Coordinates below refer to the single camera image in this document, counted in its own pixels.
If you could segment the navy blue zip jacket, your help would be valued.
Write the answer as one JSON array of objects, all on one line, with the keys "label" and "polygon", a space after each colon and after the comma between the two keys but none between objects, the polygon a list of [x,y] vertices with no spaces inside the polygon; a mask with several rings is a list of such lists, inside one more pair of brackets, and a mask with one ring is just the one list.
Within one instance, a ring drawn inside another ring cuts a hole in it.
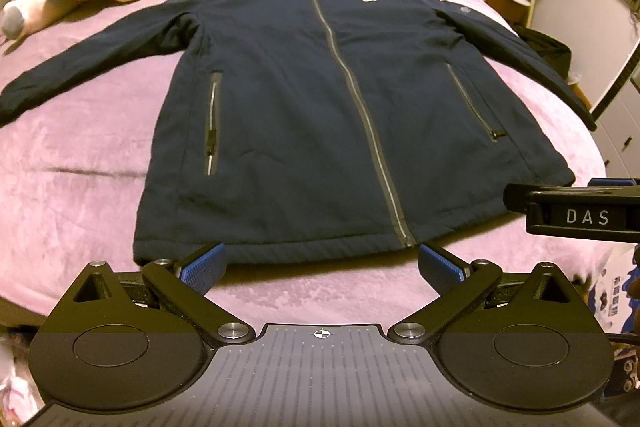
[{"label": "navy blue zip jacket", "polygon": [[517,35],[442,0],[168,0],[18,76],[1,119],[171,53],[139,263],[213,242],[240,263],[397,251],[502,216],[506,184],[573,183],[496,63],[593,126]]}]

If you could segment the black bag on floor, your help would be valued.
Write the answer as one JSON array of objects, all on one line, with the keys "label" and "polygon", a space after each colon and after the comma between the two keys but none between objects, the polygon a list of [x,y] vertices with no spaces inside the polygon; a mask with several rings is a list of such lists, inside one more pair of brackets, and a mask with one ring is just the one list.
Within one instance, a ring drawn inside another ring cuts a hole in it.
[{"label": "black bag on floor", "polygon": [[513,25],[512,28],[555,72],[564,80],[568,79],[572,64],[572,50],[565,43],[522,25]]}]

